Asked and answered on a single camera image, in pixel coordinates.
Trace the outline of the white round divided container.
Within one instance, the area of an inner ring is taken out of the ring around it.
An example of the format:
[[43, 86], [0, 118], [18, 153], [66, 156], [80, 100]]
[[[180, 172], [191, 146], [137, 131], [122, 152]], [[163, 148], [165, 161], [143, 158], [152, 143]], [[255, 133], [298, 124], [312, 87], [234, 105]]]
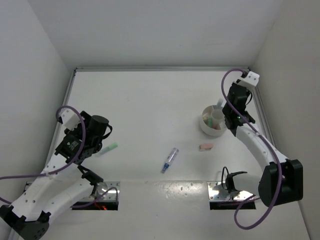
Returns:
[[222, 136], [227, 130], [225, 115], [222, 112], [222, 108], [217, 105], [206, 107], [200, 117], [200, 128], [209, 136]]

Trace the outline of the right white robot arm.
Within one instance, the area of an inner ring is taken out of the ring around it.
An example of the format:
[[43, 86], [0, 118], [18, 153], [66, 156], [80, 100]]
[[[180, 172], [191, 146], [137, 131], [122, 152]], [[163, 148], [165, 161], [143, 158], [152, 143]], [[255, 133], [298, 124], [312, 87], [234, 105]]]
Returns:
[[263, 173], [261, 177], [247, 171], [229, 173], [225, 179], [226, 189], [229, 193], [250, 192], [260, 197], [267, 207], [271, 203], [278, 206], [300, 201], [304, 195], [303, 165], [283, 155], [259, 134], [254, 118], [246, 111], [249, 95], [247, 88], [232, 83], [222, 112], [226, 127], [247, 147]]

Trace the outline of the blue highlighter pen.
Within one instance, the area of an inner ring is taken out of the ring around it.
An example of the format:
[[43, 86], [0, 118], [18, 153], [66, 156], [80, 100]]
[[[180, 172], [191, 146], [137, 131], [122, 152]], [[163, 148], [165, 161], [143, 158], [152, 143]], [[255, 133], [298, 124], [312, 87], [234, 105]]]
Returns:
[[216, 104], [216, 107], [217, 107], [218, 109], [220, 109], [220, 108], [222, 107], [222, 105], [223, 105], [223, 102], [224, 102], [224, 100], [223, 100], [222, 98], [220, 98], [220, 99], [218, 100], [217, 104]]

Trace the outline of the pink highlighter pen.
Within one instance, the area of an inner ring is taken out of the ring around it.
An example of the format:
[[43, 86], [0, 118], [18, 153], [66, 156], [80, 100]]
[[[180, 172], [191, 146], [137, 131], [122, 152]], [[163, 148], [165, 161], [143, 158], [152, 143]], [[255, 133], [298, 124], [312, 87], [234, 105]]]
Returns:
[[209, 128], [212, 128], [213, 127], [213, 119], [212, 118], [208, 118], [206, 124], [207, 124], [207, 126]]

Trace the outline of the clear glue stick blue cap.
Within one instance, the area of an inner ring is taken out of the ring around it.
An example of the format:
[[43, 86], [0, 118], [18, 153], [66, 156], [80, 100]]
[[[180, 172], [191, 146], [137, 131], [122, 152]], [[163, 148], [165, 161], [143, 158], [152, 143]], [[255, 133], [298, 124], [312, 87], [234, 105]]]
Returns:
[[162, 167], [162, 170], [161, 170], [161, 173], [165, 173], [167, 171], [167, 169], [171, 166], [171, 164], [173, 163], [173, 161], [175, 160], [176, 156], [178, 155], [179, 153], [179, 150], [177, 148], [173, 148], [172, 151], [170, 152], [170, 154], [167, 156], [164, 164], [163, 164], [163, 167]]

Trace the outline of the green highlighter pen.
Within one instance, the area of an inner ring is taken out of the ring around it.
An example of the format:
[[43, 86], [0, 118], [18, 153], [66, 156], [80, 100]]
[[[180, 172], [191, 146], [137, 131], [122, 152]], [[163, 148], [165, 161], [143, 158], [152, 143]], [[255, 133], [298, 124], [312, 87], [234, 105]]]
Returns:
[[97, 152], [95, 154], [96, 157], [99, 157], [99, 156], [102, 156], [110, 151], [112, 151], [113, 149], [117, 148], [118, 147], [118, 143], [117, 142], [114, 142], [104, 148], [102, 148], [99, 152]]

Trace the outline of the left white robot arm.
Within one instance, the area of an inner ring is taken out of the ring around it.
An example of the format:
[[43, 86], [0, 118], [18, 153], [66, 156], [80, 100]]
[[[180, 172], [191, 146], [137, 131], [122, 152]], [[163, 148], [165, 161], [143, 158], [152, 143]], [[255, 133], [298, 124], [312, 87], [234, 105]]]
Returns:
[[39, 240], [53, 220], [79, 200], [93, 194], [103, 178], [82, 162], [102, 149], [109, 120], [65, 110], [59, 117], [64, 138], [28, 189], [0, 208], [0, 217], [24, 240]]

